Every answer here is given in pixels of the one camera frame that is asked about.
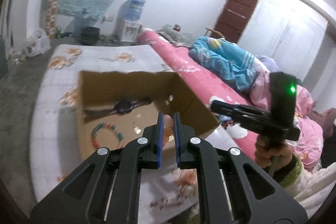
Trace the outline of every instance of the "floral pattern mattress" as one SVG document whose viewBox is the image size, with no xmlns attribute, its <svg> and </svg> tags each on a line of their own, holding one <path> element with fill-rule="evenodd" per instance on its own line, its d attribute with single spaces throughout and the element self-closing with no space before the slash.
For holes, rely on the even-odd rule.
<svg viewBox="0 0 336 224">
<path fill-rule="evenodd" d="M 39 90 L 31 126 L 31 177 L 38 202 L 81 163 L 76 128 L 80 70 L 159 72 L 171 68 L 149 45 L 60 45 L 55 49 Z M 221 149 L 236 146 L 222 127 L 207 140 Z M 188 188 L 195 182 L 189 182 L 185 179 L 187 174 L 176 168 L 175 158 L 171 158 L 162 162 L 160 170 L 143 170 L 139 223 L 163 223 L 198 201 L 195 188 Z"/>
</svg>

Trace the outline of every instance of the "plastic bag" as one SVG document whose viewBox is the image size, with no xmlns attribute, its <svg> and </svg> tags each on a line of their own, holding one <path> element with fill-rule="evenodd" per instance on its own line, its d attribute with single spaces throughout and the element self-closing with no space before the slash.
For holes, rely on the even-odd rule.
<svg viewBox="0 0 336 224">
<path fill-rule="evenodd" d="M 28 37 L 27 45 L 24 47 L 23 52 L 27 57 L 34 57 L 38 54 L 44 54 L 50 49 L 49 38 L 43 29 L 38 28 Z"/>
</svg>

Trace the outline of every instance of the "pillow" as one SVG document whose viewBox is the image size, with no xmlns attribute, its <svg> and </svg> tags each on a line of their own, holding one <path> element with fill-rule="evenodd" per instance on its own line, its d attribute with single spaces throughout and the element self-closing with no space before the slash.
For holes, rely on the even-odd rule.
<svg viewBox="0 0 336 224">
<path fill-rule="evenodd" d="M 187 41 L 182 37 L 182 35 L 178 31 L 175 31 L 170 28 L 164 28 L 160 31 L 165 32 L 177 43 L 187 43 Z"/>
<path fill-rule="evenodd" d="M 158 35 L 162 36 L 164 39 L 166 39 L 170 43 L 174 42 L 174 39 L 172 39 L 172 37 L 170 35 L 168 35 L 167 33 L 163 32 L 163 31 L 156 31 L 156 33 Z"/>
<path fill-rule="evenodd" d="M 330 108 L 322 114 L 313 110 L 308 113 L 308 117 L 322 127 L 324 139 L 332 136 L 334 131 L 334 121 L 336 119 L 336 108 Z"/>
</svg>

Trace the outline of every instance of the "wristwatch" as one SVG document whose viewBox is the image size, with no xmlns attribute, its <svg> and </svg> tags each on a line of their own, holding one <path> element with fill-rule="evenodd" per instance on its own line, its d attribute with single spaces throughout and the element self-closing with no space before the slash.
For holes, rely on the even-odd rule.
<svg viewBox="0 0 336 224">
<path fill-rule="evenodd" d="M 142 100 L 135 100 L 135 101 L 121 100 L 121 101 L 118 101 L 113 107 L 108 108 L 108 109 L 102 109 L 102 110 L 85 109 L 84 112 L 85 114 L 91 117 L 103 117 L 103 116 L 108 116 L 112 114 L 124 115 L 124 114 L 130 113 L 136 107 L 149 105 L 151 103 L 152 103 L 152 100 L 150 98 L 145 98 Z"/>
</svg>

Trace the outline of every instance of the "brown door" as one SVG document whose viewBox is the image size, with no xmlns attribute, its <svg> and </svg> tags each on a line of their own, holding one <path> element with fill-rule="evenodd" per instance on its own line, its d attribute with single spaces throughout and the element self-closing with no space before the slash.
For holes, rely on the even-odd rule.
<svg viewBox="0 0 336 224">
<path fill-rule="evenodd" d="M 257 2 L 258 0 L 227 0 L 214 29 L 223 34 L 227 41 L 237 43 Z M 211 37 L 219 38 L 214 33 Z"/>
</svg>

